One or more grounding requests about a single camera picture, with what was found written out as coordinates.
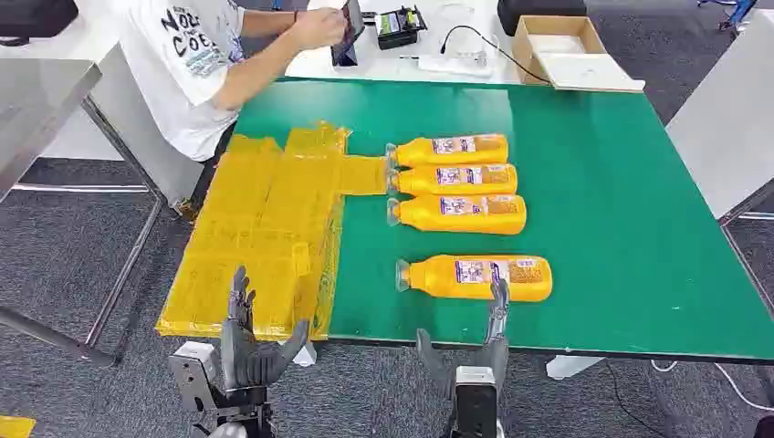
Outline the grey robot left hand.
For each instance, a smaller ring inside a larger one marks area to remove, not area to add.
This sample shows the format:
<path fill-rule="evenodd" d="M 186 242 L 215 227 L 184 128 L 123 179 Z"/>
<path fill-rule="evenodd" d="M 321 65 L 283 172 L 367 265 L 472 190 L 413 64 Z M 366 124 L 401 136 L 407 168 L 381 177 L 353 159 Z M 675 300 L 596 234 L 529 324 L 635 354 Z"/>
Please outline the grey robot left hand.
<path fill-rule="evenodd" d="M 309 321 L 302 319 L 279 349 L 261 350 L 252 329 L 255 292 L 247 290 L 248 284 L 246 268 L 239 266 L 232 279 L 221 331 L 221 364 L 227 391 L 275 383 L 309 340 Z"/>

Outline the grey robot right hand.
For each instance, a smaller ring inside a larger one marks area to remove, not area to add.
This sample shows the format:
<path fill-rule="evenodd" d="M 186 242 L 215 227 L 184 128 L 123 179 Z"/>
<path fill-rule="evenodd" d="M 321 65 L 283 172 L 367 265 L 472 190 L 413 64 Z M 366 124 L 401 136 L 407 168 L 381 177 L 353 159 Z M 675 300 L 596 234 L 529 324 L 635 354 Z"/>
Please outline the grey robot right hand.
<path fill-rule="evenodd" d="M 500 392 L 508 361 L 508 339 L 505 333 L 509 304 L 507 281 L 494 280 L 490 284 L 490 291 L 494 300 L 489 305 L 486 335 L 482 346 L 475 351 L 472 365 L 491 369 L 495 387 L 497 392 Z M 416 350 L 442 396 L 451 399 L 456 371 L 444 365 L 441 357 L 432 347 L 430 335 L 423 328 L 416 330 Z"/>

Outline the person's right hand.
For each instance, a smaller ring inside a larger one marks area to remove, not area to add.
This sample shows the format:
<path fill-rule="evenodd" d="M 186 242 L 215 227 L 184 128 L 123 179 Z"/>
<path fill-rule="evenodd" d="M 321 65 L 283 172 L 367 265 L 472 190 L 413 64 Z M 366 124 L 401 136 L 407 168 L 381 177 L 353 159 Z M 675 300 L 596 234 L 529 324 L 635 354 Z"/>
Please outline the person's right hand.
<path fill-rule="evenodd" d="M 302 11 L 288 30 L 288 38 L 297 52 L 339 44 L 348 21 L 339 9 L 324 7 Z"/>

